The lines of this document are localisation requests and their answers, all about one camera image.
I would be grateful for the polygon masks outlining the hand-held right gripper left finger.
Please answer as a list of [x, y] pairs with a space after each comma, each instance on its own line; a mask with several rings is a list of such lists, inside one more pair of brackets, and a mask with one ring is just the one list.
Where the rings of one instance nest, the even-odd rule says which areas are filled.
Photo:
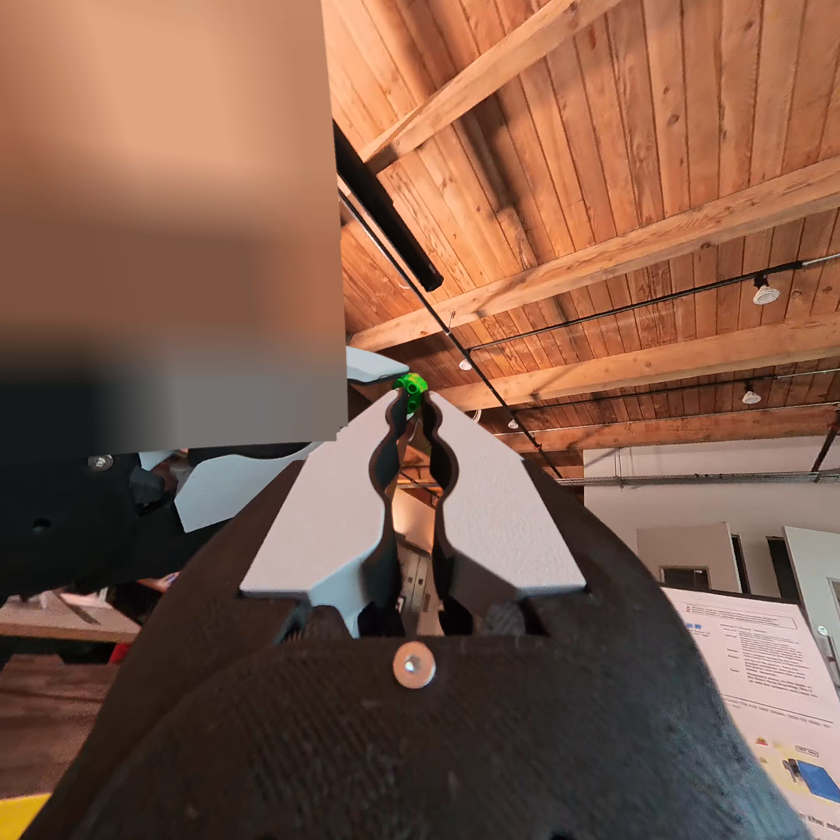
[[241, 581], [243, 596], [334, 608], [378, 635], [402, 589], [387, 489], [400, 468], [404, 394], [390, 392], [308, 456]]

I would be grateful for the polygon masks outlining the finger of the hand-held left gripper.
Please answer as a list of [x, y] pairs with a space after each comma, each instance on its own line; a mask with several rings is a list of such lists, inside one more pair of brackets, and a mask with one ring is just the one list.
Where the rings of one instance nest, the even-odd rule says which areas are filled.
[[395, 382], [408, 374], [408, 366], [379, 353], [352, 346], [345, 348], [346, 379], [356, 385]]
[[306, 459], [320, 443], [277, 458], [222, 455], [192, 468], [175, 494], [183, 531], [194, 532], [237, 515], [289, 465]]

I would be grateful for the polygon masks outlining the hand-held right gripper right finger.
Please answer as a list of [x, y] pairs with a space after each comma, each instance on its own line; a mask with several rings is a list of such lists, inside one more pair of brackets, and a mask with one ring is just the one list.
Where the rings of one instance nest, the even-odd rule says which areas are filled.
[[501, 633], [526, 631], [522, 602], [584, 592], [584, 575], [522, 457], [440, 394], [425, 393], [422, 408], [442, 491], [432, 562], [443, 634], [471, 635], [509, 605]]

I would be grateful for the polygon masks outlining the green leafy toy brick piece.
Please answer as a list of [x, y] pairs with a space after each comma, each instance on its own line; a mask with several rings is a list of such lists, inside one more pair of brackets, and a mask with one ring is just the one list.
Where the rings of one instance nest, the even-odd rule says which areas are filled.
[[394, 381], [392, 389], [406, 393], [406, 417], [412, 417], [422, 405], [428, 385], [420, 374], [407, 372]]

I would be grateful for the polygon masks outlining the brown desk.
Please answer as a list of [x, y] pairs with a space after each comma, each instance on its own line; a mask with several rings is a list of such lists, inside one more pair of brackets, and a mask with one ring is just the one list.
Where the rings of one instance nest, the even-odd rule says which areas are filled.
[[16, 655], [1, 674], [1, 797], [50, 793], [86, 741], [119, 665]]

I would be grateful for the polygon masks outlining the thick black ceiling bar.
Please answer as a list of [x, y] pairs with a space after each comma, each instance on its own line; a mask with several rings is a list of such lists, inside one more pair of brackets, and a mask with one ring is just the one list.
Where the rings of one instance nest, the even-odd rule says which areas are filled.
[[337, 175], [350, 189], [353, 197], [359, 200], [420, 286], [427, 292], [440, 288], [444, 282], [443, 276], [395, 210], [384, 186], [362, 161], [335, 121], [332, 121], [332, 133]]

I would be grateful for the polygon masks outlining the white partition panel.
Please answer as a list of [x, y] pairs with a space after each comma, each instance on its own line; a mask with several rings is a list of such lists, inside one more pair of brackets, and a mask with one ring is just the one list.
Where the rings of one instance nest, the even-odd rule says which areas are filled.
[[724, 521], [692, 527], [639, 528], [637, 556], [664, 585], [743, 593], [732, 533]]
[[784, 540], [809, 623], [839, 640], [839, 535], [784, 526]]

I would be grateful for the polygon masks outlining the black lighting track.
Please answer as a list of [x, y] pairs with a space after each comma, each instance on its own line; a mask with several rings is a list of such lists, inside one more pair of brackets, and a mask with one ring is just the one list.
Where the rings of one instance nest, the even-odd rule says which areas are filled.
[[702, 292], [716, 291], [718, 289], [739, 285], [747, 281], [751, 281], [756, 289], [761, 289], [770, 284], [769, 278], [772, 275], [781, 274], [788, 271], [795, 272], [797, 270], [808, 270], [818, 264], [822, 264], [825, 260], [826, 258], [824, 257], [791, 260], [776, 266], [770, 266], [766, 269], [757, 269], [754, 271], [747, 272], [745, 274], [741, 274], [739, 276], [733, 276], [722, 280], [716, 280], [714, 282], [707, 283], [699, 287], [692, 287], [689, 289], [672, 291], [666, 295], [653, 297], [644, 301], [631, 302], [618, 308], [596, 312], [590, 315], [574, 318], [571, 320], [557, 322], [555, 324], [543, 328], [532, 329], [530, 331], [515, 334], [513, 336], [506, 337], [503, 339], [494, 339], [489, 342], [480, 343], [478, 345], [469, 347], [465, 349], [465, 352], [467, 354], [467, 357], [471, 359], [471, 357], [477, 352], [495, 349], [496, 347], [500, 347], [503, 344], [511, 343], [516, 340], [536, 338], [546, 333], [554, 333], [559, 330], [569, 329], [572, 327], [579, 327], [588, 322], [602, 320], [610, 317], [617, 317], [619, 315], [628, 314], [630, 312], [635, 312], [640, 309], [664, 305], [669, 302], [694, 297], [696, 295], [701, 294]]

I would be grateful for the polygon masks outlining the yellow plastic bin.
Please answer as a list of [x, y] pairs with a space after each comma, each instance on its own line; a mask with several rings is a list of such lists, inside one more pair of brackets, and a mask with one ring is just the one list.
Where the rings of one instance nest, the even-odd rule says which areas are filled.
[[51, 794], [28, 794], [1, 800], [1, 827], [5, 824], [31, 823]]

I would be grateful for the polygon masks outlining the printed instruction sheet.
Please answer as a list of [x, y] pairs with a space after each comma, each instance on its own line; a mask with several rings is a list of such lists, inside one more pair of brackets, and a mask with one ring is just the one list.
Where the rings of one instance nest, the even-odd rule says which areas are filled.
[[663, 586], [753, 755], [812, 838], [839, 838], [839, 703], [798, 605]]

